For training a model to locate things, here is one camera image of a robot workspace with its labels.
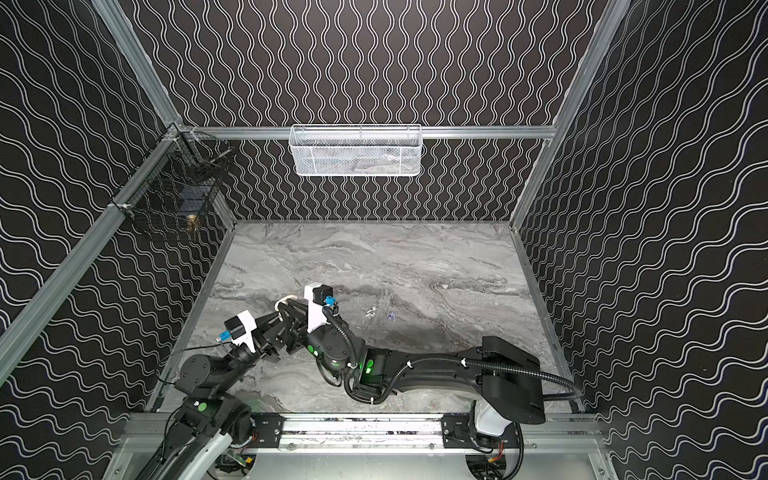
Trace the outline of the beige earbud charging case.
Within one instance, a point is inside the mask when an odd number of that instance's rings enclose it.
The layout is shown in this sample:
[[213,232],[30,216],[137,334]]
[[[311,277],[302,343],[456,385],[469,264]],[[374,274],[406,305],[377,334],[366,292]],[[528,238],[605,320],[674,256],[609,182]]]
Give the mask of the beige earbud charging case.
[[287,295],[280,298],[274,304],[274,310],[279,311],[281,307],[302,307],[302,301],[296,295]]

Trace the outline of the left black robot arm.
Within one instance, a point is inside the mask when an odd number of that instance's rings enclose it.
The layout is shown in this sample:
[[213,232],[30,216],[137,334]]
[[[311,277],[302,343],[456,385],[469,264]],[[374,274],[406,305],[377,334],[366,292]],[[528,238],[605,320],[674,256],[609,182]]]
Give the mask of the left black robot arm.
[[185,398],[166,421],[160,445],[138,479],[203,479],[232,448],[280,444],[285,418],[256,414],[229,390],[259,360],[277,359],[288,343],[292,322],[272,312],[257,318],[253,328],[237,317],[225,326],[231,340],[226,355],[195,354],[182,365],[174,388]]

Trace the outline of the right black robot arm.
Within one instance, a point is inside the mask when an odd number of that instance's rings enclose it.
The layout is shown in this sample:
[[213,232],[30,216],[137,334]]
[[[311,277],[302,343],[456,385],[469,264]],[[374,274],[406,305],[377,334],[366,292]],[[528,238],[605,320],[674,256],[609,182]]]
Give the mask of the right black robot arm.
[[309,351],[324,380],[355,402],[376,406],[415,390],[475,394],[474,436],[501,439],[523,424],[543,424],[546,403],[582,396],[573,381],[542,371],[536,357],[496,336],[459,352],[409,353],[373,347],[354,335],[333,298],[324,305],[286,298],[276,312],[287,350]]

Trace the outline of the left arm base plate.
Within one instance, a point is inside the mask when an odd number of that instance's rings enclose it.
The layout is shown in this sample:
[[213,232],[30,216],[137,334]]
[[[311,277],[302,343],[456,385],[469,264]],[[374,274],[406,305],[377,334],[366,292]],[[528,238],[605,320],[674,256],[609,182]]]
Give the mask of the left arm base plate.
[[242,449],[277,448],[282,439],[286,418],[278,413],[251,415],[251,433]]

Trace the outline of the white mesh wall basket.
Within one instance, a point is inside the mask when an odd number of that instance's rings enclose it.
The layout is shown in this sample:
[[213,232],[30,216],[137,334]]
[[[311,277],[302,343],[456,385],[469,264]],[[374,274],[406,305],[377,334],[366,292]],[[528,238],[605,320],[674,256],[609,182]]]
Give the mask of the white mesh wall basket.
[[288,140],[300,176],[412,177],[424,151],[419,124],[295,124]]

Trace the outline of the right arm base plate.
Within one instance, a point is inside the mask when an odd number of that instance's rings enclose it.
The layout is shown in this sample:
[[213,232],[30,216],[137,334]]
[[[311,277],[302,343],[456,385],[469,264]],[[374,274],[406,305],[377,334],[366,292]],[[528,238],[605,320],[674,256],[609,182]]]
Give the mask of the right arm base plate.
[[443,415],[440,433],[446,449],[472,449],[481,453],[497,450],[501,443],[505,447],[518,448],[522,438],[522,428],[517,423],[509,424],[499,437],[480,433],[469,414]]

